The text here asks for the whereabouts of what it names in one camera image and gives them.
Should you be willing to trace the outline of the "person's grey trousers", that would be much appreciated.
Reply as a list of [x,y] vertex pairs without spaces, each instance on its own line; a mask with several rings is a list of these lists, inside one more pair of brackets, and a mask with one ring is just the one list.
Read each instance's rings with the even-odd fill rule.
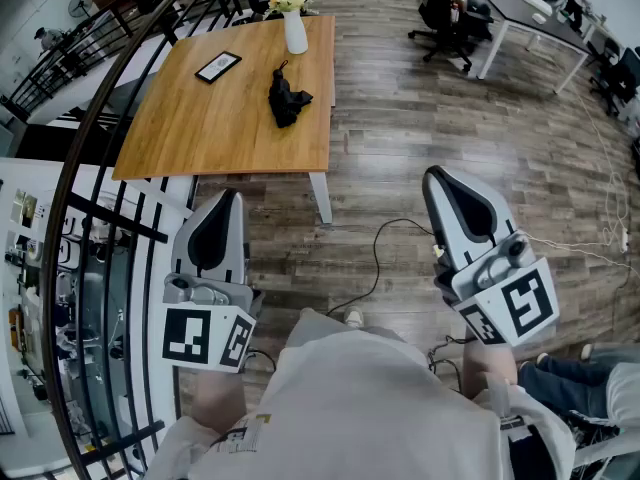
[[403,342],[403,339],[397,333],[389,329],[365,324],[362,328],[355,329],[329,316],[322,315],[311,308],[304,308],[298,322],[287,338],[285,347],[301,347],[311,341],[350,331],[363,331],[386,339]]

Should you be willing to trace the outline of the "black metal railing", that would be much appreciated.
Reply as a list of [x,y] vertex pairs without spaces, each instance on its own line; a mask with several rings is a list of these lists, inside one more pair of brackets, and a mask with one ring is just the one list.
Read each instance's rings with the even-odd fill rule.
[[141,14],[134,4],[111,4],[80,23],[52,50],[41,55],[35,67],[0,104],[21,121],[74,80],[116,56],[137,30]]

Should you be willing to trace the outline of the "white vase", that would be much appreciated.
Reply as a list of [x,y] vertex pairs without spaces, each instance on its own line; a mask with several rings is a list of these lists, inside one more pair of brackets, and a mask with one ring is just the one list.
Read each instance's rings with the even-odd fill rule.
[[306,29],[299,10],[283,13],[287,49],[291,54],[300,55],[308,50]]

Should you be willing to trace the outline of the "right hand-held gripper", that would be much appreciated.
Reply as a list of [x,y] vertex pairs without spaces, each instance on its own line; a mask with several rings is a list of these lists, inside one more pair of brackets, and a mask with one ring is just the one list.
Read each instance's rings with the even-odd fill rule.
[[516,231],[499,193],[491,199],[480,191],[479,180],[466,182],[441,166],[427,169],[422,189],[437,244],[451,267],[435,285],[481,343],[516,347],[556,322],[548,262]]

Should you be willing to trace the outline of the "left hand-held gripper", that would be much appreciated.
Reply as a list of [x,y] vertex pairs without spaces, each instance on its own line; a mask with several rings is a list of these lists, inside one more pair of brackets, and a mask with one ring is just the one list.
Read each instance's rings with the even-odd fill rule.
[[173,244],[173,273],[164,283],[163,360],[199,370],[241,370],[264,299],[263,291],[243,284],[247,249],[246,208],[234,189],[222,190],[183,223]]

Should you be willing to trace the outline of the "wooden table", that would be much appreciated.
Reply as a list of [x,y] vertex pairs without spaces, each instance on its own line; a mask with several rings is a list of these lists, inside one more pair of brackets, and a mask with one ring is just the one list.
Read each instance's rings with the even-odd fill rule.
[[[284,23],[264,21],[179,40],[138,108],[113,171],[130,181],[169,176],[306,173],[323,223],[333,220],[327,172],[335,104],[332,16],[303,21],[309,48],[288,52]],[[212,84],[195,73],[227,51],[242,61]],[[268,103],[283,61],[292,90],[313,96],[279,128]]]

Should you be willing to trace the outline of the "black umbrella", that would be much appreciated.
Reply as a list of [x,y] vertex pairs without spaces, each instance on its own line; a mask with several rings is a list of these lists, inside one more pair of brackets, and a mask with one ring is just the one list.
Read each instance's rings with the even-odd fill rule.
[[313,100],[313,96],[304,90],[291,90],[290,84],[283,74],[283,69],[287,64],[288,61],[285,60],[273,71],[273,80],[268,95],[269,105],[279,128],[286,128],[294,124],[301,110]]

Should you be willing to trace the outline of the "person's right forearm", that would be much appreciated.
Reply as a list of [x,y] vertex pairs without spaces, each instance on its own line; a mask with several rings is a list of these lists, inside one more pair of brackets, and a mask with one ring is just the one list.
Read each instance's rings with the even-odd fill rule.
[[479,340],[464,344],[461,392],[469,399],[475,398],[487,388],[486,376],[490,375],[507,384],[516,385],[518,370],[509,345],[484,345]]

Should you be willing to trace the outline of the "black railing with wooden handrail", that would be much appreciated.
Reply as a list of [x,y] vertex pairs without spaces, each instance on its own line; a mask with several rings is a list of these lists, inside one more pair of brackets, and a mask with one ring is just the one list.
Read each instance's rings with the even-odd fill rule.
[[[42,353],[48,399],[71,466],[79,480],[134,480],[146,470],[156,451],[163,421],[154,413],[150,388],[150,304],[153,269],[161,253],[168,251],[169,237],[161,232],[162,218],[177,216],[188,209],[191,197],[173,203],[167,177],[147,177],[118,181],[113,208],[99,204],[106,185],[107,163],[124,143],[124,128],[132,123],[129,115],[135,99],[162,53],[177,41],[176,30],[189,15],[185,8],[175,20],[168,16],[177,0],[163,0],[140,25],[112,62],[103,77],[71,144],[54,193],[44,239],[41,269],[44,337]],[[238,0],[208,0],[219,14],[233,18]],[[135,83],[112,132],[98,125],[109,97],[128,68],[134,69]],[[64,395],[57,356],[55,330],[56,279],[58,256],[68,210],[80,216],[80,252],[76,268],[76,302],[73,324],[79,407],[88,426],[86,443],[81,444],[72,428],[70,410]],[[119,263],[124,268],[120,293],[124,297],[122,368],[126,412],[131,430],[120,430],[111,379],[112,358],[109,341],[112,326],[108,304],[116,256],[115,232],[129,232],[130,242]]]

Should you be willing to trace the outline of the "person's white shirt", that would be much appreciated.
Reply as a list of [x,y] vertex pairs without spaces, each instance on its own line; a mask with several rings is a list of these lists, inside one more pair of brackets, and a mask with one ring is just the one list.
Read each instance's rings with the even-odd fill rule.
[[414,347],[350,331],[284,350],[229,431],[178,420],[145,480],[570,480],[574,457],[523,389],[494,380],[469,399]]

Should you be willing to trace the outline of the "person's left forearm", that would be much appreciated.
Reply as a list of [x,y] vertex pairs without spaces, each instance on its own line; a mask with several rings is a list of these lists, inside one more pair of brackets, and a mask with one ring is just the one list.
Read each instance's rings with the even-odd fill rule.
[[191,417],[223,434],[247,414],[243,378],[238,373],[201,371],[195,377]]

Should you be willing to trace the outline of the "dark office desk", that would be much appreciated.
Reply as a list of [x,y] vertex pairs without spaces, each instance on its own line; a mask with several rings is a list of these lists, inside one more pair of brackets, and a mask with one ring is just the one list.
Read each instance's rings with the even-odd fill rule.
[[496,34],[489,53],[482,64],[480,71],[476,74],[478,80],[484,80],[500,46],[510,29],[518,29],[530,33],[532,36],[540,36],[554,43],[562,45],[576,52],[579,59],[554,88],[556,95],[565,89],[572,80],[579,68],[584,64],[589,56],[589,50],[582,37],[574,31],[567,23],[559,22],[555,17],[547,17],[544,23],[538,23],[534,19],[534,12],[541,12],[525,0],[486,0],[501,16],[502,24]]

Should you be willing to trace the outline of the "black framed picture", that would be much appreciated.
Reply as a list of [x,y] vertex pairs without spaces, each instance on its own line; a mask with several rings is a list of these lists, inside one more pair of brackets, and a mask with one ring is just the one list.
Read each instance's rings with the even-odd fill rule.
[[240,56],[223,51],[198,70],[195,77],[207,84],[212,84],[241,61]]

